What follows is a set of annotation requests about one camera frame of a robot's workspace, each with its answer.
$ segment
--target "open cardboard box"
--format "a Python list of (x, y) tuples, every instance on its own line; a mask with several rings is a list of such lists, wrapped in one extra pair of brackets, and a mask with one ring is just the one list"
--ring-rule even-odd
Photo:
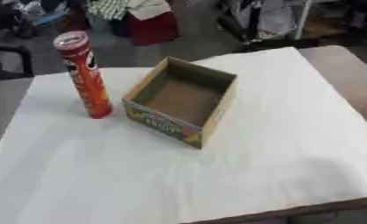
[(235, 84), (234, 74), (166, 58), (123, 102), (131, 120), (201, 149), (229, 106)]

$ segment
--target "black chair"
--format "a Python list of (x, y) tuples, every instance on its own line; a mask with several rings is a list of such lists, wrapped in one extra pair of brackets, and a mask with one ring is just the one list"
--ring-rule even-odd
[(9, 71), (4, 71), (2, 63), (0, 62), (0, 81), (34, 77), (32, 69), (32, 56), (28, 49), (26, 49), (24, 46), (0, 44), (0, 52), (18, 54), (21, 57), (23, 65), (22, 73), (13, 73)]

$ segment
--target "red pringles can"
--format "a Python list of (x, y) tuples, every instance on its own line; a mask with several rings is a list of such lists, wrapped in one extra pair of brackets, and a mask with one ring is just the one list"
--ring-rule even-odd
[(109, 114), (111, 104), (87, 33), (63, 33), (54, 40), (53, 45), (60, 52), (89, 115), (98, 119)]

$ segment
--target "white paper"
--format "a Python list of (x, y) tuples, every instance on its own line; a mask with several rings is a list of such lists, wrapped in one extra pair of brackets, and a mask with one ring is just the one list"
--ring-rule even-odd
[(126, 118), (150, 70), (103, 69), (86, 116), (66, 74), (35, 78), (0, 143), (0, 224), (204, 221), (367, 197), (367, 122), (292, 48), (207, 59), (238, 74), (203, 150)]

